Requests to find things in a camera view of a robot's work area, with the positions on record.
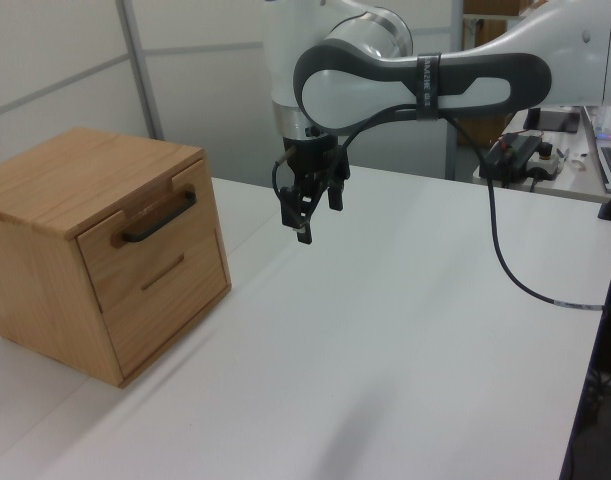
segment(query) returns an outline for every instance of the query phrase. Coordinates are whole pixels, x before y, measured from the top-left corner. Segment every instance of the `wood grain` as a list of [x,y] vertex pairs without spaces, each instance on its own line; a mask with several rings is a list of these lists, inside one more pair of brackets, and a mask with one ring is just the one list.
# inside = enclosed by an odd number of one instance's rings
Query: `wood grain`
[[196,177],[206,179],[200,184],[201,194],[205,201],[208,201],[213,205],[214,222],[216,228],[216,238],[218,240],[218,251],[221,256],[221,264],[223,266],[223,272],[225,273],[225,279],[227,284],[231,286],[232,278],[229,273],[229,266],[227,264],[227,254],[225,253],[225,244],[223,243],[223,233],[221,230],[221,224],[218,216],[218,209],[216,206],[216,197],[214,196],[214,185],[212,184],[212,173],[209,168],[209,160],[207,155],[203,157],[203,160],[196,165],[185,169],[174,178],[172,178],[172,187],[174,189],[180,189],[183,185],[192,182],[192,178]]
[[73,129],[0,164],[0,220],[71,239],[202,156],[196,147]]
[[146,290],[103,313],[126,376],[227,288],[214,230],[184,252],[184,260]]
[[123,380],[74,241],[0,222],[0,336],[113,385]]
[[125,388],[131,384],[141,373],[143,373],[152,363],[160,358],[167,350],[169,350],[174,343],[180,340],[184,335],[187,335],[194,327],[202,322],[207,314],[216,306],[218,303],[225,298],[225,296],[232,290],[231,285],[227,285],[218,295],[203,307],[203,309],[194,315],[189,322],[181,327],[174,335],[172,335],[165,343],[163,343],[153,354],[145,359],[136,370],[130,373],[123,383],[119,385],[120,388]]

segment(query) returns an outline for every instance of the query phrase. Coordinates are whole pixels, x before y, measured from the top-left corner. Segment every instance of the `black drawer handle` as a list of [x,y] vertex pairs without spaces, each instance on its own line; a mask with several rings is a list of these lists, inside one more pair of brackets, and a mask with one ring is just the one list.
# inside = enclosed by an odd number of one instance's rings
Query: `black drawer handle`
[[183,196],[185,197],[185,201],[183,202],[183,204],[179,208],[177,208],[176,210],[166,214],[164,217],[162,217],[162,218],[158,219],[156,222],[154,222],[153,225],[150,225],[149,227],[143,229],[142,231],[139,231],[139,232],[130,232],[130,231],[123,232],[123,235],[122,235],[123,240],[125,242],[128,242],[128,243],[142,242],[143,240],[145,240],[146,238],[150,237],[152,234],[156,233],[158,230],[163,228],[169,222],[174,220],[181,213],[185,212],[186,210],[189,210],[189,208],[192,207],[192,205],[196,205],[196,193],[191,192],[191,191],[186,191],[183,194]]

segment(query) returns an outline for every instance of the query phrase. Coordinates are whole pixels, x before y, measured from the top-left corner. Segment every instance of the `white table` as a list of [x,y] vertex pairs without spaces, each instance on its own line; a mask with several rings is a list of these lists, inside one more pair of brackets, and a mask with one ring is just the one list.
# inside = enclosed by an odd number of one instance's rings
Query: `white table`
[[[548,108],[546,110],[565,112],[571,109]],[[526,116],[527,110],[518,112],[503,133],[522,131]],[[587,144],[587,131],[588,129],[591,131],[591,128],[588,119],[581,116],[581,123],[578,132],[575,134],[544,132],[543,140],[551,143],[555,149],[559,149],[561,152],[569,149],[569,157],[554,180],[544,180],[536,184],[534,189],[536,193],[597,203],[604,203],[610,198],[610,195],[605,192],[601,173],[598,169],[598,160],[593,158]],[[523,135],[540,134],[540,131],[528,131]],[[531,178],[528,178],[521,182],[512,183],[510,188],[527,192],[532,185],[532,181]],[[486,182],[487,180],[481,178],[477,167],[472,175],[472,183],[483,185]]]
[[[51,399],[0,454],[0,479],[558,478],[600,314],[506,279],[485,189],[354,168],[346,210],[322,207],[306,247],[270,190],[216,185],[234,289],[126,390],[0,340],[0,369],[28,356],[67,387],[0,385],[1,403]],[[517,276],[602,303],[597,209],[498,192]],[[15,414],[0,410],[0,431]]]

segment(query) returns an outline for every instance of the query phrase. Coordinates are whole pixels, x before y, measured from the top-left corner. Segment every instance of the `electrical cable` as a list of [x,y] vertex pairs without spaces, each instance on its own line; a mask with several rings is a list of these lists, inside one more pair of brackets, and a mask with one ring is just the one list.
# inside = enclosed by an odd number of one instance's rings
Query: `electrical cable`
[[584,304],[578,304],[578,303],[569,303],[569,302],[563,302],[560,300],[555,300],[553,298],[546,297],[545,295],[541,295],[540,293],[537,293],[534,290],[530,289],[529,287],[525,286],[523,283],[521,283],[520,280],[518,280],[518,278],[516,278],[516,276],[514,276],[512,271],[507,266],[507,263],[505,262],[505,258],[503,257],[503,253],[501,252],[500,244],[498,241],[498,226],[496,223],[496,199],[494,197],[494,185],[492,184],[491,175],[489,175],[489,172],[487,170],[487,164],[485,163],[485,158],[483,157],[481,150],[476,145],[476,142],[472,139],[469,133],[467,133],[467,131],[456,120],[454,120],[454,118],[444,113],[441,114],[441,117],[444,118],[450,125],[452,125],[461,135],[463,135],[465,140],[467,140],[467,143],[469,143],[470,147],[472,148],[472,150],[478,157],[481,171],[483,171],[485,173],[485,176],[487,177],[487,192],[489,196],[489,207],[490,207],[490,216],[491,216],[491,222],[492,222],[492,240],[494,241],[494,251],[496,252],[496,257],[498,258],[498,261],[500,262],[501,267],[503,268],[503,270],[505,271],[505,274],[509,277],[509,279],[512,282],[514,282],[514,284],[518,288],[523,290],[528,295],[531,295],[532,297],[537,298],[538,300],[541,300],[545,303],[556,305],[557,307],[571,308],[574,310],[591,310],[591,311],[597,311],[597,312],[605,310],[605,307],[603,305],[584,305]]
[[[327,188],[330,185],[330,181],[332,179],[332,176],[334,175],[334,172],[335,172],[336,168],[338,167],[338,164],[340,163],[342,156],[347,152],[347,148],[354,141],[354,139],[361,132],[363,132],[363,131],[365,131],[365,130],[373,127],[373,126],[376,126],[378,124],[378,123],[376,123],[377,120],[379,120],[381,117],[383,117],[383,116],[385,116],[387,114],[396,113],[396,112],[403,111],[403,110],[415,111],[415,109],[416,109],[416,105],[415,104],[401,104],[401,105],[395,105],[395,106],[392,106],[392,107],[385,108],[385,109],[381,110],[380,112],[375,113],[374,115],[369,117],[367,120],[364,120],[347,137],[345,142],[343,142],[341,147],[336,152],[336,157],[334,158],[334,160],[332,161],[331,165],[327,169],[327,173],[325,174],[325,178],[321,182],[321,185],[319,187],[319,191],[317,192],[315,198],[312,198],[312,203],[311,203],[311,206],[309,208],[309,212],[307,213],[307,215],[305,215],[305,216],[298,215],[296,212],[291,210],[291,208],[289,208],[288,205],[283,205],[284,208],[286,207],[288,209],[288,211],[290,212],[290,215],[294,216],[295,220],[298,219],[297,224],[301,228],[310,221],[310,219],[312,217],[312,214],[313,214],[314,210],[316,209],[316,206],[318,205],[322,195],[325,193],[325,190],[327,190]],[[497,221],[496,221],[496,199],[495,199],[495,196],[494,196],[494,185],[493,185],[492,180],[491,180],[491,175],[489,174],[489,172],[487,170],[487,164],[485,163],[485,158],[483,157],[483,154],[482,154],[481,150],[476,145],[476,142],[472,139],[472,137],[469,135],[469,133],[454,118],[452,118],[450,115],[445,114],[445,113],[441,113],[441,118],[445,119],[450,125],[452,125],[452,127],[454,127],[465,138],[467,143],[469,143],[470,147],[472,148],[472,150],[474,151],[474,153],[478,157],[478,161],[479,161],[479,164],[480,164],[481,171],[483,171],[485,173],[485,177],[487,178],[487,191],[488,191],[488,196],[489,196],[490,218],[491,218],[491,226],[492,226],[492,240],[493,240],[493,243],[494,243],[494,251],[496,252],[496,257],[498,258],[498,261],[501,264],[501,267],[503,268],[503,271],[509,277],[509,279],[518,288],[523,290],[528,295],[531,295],[532,297],[534,297],[534,298],[536,298],[538,300],[541,300],[541,301],[543,301],[545,303],[549,303],[550,305],[555,305],[557,307],[563,307],[563,308],[570,308],[570,309],[574,309],[574,310],[589,310],[589,311],[599,311],[599,312],[606,310],[606,307],[603,306],[603,305],[587,305],[587,304],[569,303],[569,302],[563,302],[561,300],[555,300],[553,298],[546,297],[545,295],[541,295],[540,293],[537,293],[534,290],[530,289],[529,287],[524,285],[520,280],[518,280],[518,278],[516,278],[516,276],[512,273],[512,271],[510,270],[509,266],[507,265],[507,262],[505,261],[505,258],[503,257],[503,253],[501,252],[500,243],[499,243],[499,240],[498,240],[498,226],[497,226]],[[280,197],[280,191],[279,191],[278,186],[277,186],[276,174],[277,174],[277,171],[278,171],[278,167],[280,167],[280,165],[282,163],[284,163],[289,158],[289,155],[290,155],[289,151],[286,152],[281,157],[281,159],[279,159],[274,164],[274,168],[272,169],[272,187],[274,189],[274,193],[276,194],[276,197],[279,199],[281,204],[283,203],[283,201],[282,201],[282,199]]]
[[534,174],[534,181],[532,182],[532,186],[529,187],[529,193],[534,193],[534,190],[536,189],[536,184],[538,182],[540,182],[540,181],[541,181],[540,175],[538,173],[535,173]]

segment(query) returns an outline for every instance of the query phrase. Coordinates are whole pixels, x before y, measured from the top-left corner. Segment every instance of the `black band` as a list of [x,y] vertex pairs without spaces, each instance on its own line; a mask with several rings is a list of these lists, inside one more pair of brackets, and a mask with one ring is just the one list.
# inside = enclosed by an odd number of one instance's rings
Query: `black band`
[[438,67],[440,53],[419,55],[416,63],[416,113],[418,120],[438,120]]

